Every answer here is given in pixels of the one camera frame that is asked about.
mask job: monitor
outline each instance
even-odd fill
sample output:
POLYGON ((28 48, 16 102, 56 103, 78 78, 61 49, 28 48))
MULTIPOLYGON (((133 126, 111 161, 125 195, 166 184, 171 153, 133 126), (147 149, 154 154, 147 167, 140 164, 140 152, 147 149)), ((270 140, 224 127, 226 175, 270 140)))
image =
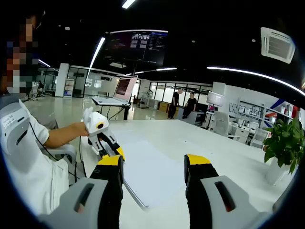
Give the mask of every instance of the monitor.
POLYGON ((141 61, 163 65, 167 31, 127 30, 114 31, 106 38, 105 60, 141 61))
POLYGON ((121 77, 114 92, 114 98, 120 101, 129 101, 138 76, 121 77))
POLYGON ((221 94, 217 94, 215 92, 209 92, 206 102, 208 104, 223 106, 224 105, 224 96, 221 94))

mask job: white shirt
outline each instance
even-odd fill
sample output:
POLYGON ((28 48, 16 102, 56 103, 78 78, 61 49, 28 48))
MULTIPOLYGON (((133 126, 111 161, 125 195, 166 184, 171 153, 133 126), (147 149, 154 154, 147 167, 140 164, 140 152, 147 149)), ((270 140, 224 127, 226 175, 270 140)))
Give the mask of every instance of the white shirt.
MULTIPOLYGON (((44 144, 49 138, 48 129, 37 122, 21 100, 19 103, 27 111, 37 138, 44 144)), ((50 214, 69 188, 68 165, 63 159, 54 162, 41 152, 30 125, 19 146, 18 152, 3 153, 13 184, 35 215, 50 214)))

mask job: green leaves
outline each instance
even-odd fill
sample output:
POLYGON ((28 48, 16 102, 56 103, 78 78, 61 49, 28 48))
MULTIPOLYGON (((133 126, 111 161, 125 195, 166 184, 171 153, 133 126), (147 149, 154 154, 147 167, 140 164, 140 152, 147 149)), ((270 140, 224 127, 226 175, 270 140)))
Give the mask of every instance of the green leaves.
POLYGON ((278 165, 290 165, 290 173, 304 156, 305 134, 297 118, 290 123, 278 120, 273 128, 267 128, 272 132, 271 138, 264 140, 267 145, 264 161, 276 157, 278 165))

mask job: black ceiling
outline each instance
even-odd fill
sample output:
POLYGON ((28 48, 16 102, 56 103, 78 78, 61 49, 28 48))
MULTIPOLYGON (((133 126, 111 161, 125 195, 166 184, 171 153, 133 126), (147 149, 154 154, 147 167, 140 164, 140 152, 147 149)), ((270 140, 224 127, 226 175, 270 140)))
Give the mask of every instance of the black ceiling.
MULTIPOLYGON (((305 77, 302 62, 305 54, 304 14, 295 11, 281 14, 277 10, 254 7, 242 10, 236 6, 223 6, 221 9, 219 5, 191 0, 137 0, 125 10, 122 2, 106 0, 96 7, 46 9, 42 26, 38 29, 40 59, 52 67, 59 67, 61 62, 89 67, 100 38, 108 36, 106 32, 167 30, 168 46, 163 67, 178 69, 143 73, 141 78, 201 83, 219 81, 271 94, 295 105, 303 104, 304 97, 279 83, 206 67, 229 67, 266 74, 301 88, 305 77), (293 38, 296 51, 290 64, 261 55, 261 27, 281 31, 293 38)), ((99 55, 93 68, 131 73, 133 63, 124 64, 127 65, 124 69, 109 66, 99 55)), ((136 71, 155 68, 139 64, 136 71)))

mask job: white table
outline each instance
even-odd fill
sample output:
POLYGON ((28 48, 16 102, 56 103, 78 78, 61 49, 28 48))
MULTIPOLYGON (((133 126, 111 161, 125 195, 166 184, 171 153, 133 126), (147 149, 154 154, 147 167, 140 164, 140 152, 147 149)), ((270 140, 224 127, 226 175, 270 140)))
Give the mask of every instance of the white table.
MULTIPOLYGON (((133 131, 169 158, 181 163, 188 153, 208 158, 220 176, 226 175, 249 194, 250 203, 258 211, 272 212, 272 205, 291 180, 287 176, 277 186, 269 185, 264 176, 271 160, 264 163, 263 151, 180 120, 110 121, 110 128, 113 132, 133 131)), ((91 151, 85 137, 82 137, 81 144, 89 177, 100 158, 91 151)), ((123 191, 120 228, 189 228, 185 187, 163 205, 149 209, 141 209, 125 187, 123 191)))

